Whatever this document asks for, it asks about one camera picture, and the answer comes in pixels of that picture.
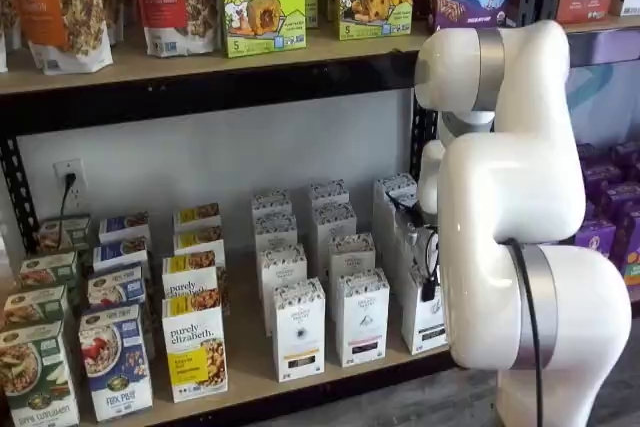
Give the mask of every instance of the floor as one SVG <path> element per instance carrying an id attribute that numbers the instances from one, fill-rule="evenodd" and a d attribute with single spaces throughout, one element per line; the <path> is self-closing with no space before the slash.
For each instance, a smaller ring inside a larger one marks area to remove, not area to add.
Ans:
<path id="1" fill-rule="evenodd" d="M 454 370 L 252 427 L 495 427 L 495 375 Z M 603 385 L 590 427 L 640 427 L 640 319 Z"/>

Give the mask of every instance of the electrical outlet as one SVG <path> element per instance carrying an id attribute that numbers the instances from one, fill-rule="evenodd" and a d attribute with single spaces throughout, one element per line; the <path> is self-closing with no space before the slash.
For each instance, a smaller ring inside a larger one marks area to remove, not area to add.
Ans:
<path id="1" fill-rule="evenodd" d="M 64 178 L 69 173 L 76 174 L 76 181 L 71 186 L 67 200 L 64 205 L 64 214 L 86 214 L 89 212 L 89 188 L 87 180 L 84 177 L 84 169 L 82 168 L 82 160 L 63 160 L 53 164 L 53 170 L 56 174 L 60 195 L 64 195 L 65 181 Z"/>

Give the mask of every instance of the black cable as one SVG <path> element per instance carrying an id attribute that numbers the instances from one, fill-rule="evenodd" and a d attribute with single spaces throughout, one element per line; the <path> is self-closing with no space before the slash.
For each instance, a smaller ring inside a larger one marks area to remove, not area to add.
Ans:
<path id="1" fill-rule="evenodd" d="M 543 400 L 542 400 L 542 357 L 540 355 L 540 337 L 538 334 L 538 319 L 536 318 L 536 309 L 533 305 L 533 293 L 531 292 L 531 283 L 529 282 L 529 274 L 527 273 L 527 264 L 522 254 L 522 247 L 515 239 L 507 239 L 505 242 L 515 257 L 516 268 L 522 274 L 524 283 L 524 291 L 527 296 L 527 305 L 529 306 L 529 317 L 531 318 L 531 334 L 533 335 L 533 353 L 536 362 L 536 425 L 542 427 L 543 421 Z"/>
<path id="2" fill-rule="evenodd" d="M 62 242 L 62 216 L 64 215 L 64 204 L 67 202 L 67 196 L 73 184 L 76 183 L 76 174 L 70 172 L 64 176 L 64 194 L 62 194 L 62 205 L 60 205 L 60 220 L 58 221 L 58 243 L 56 244 L 56 250 L 60 250 L 60 243 Z"/>

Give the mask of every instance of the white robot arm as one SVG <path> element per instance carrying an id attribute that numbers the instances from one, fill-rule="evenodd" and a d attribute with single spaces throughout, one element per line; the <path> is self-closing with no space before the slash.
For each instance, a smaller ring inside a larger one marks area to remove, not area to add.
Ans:
<path id="1" fill-rule="evenodd" d="M 497 407 L 509 427 L 535 425 L 535 365 L 522 275 L 501 242 L 558 241 L 584 217 L 568 72 L 566 35 L 550 21 L 439 31 L 416 66 L 421 106 L 482 126 L 425 147 L 418 197 L 427 214 L 437 199 L 451 353 L 464 367 L 498 371 Z M 486 128 L 492 110 L 495 133 Z M 595 251 L 528 245 L 523 254 L 545 369 L 544 425 L 584 426 L 629 336 L 626 287 Z"/>

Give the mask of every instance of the white wall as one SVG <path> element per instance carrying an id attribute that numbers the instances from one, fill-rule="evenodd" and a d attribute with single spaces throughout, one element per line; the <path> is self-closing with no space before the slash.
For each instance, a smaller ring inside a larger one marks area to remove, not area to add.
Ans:
<path id="1" fill-rule="evenodd" d="M 408 168 L 409 126 L 410 93 L 393 91 L 41 134 L 19 144 L 40 219 L 60 208 L 53 163 L 81 158 L 91 214 L 148 210 L 154 250 L 166 255 L 174 209 L 220 202 L 226 242 L 245 247 L 252 193 L 310 181 L 344 178 L 368 223 L 372 181 Z"/>

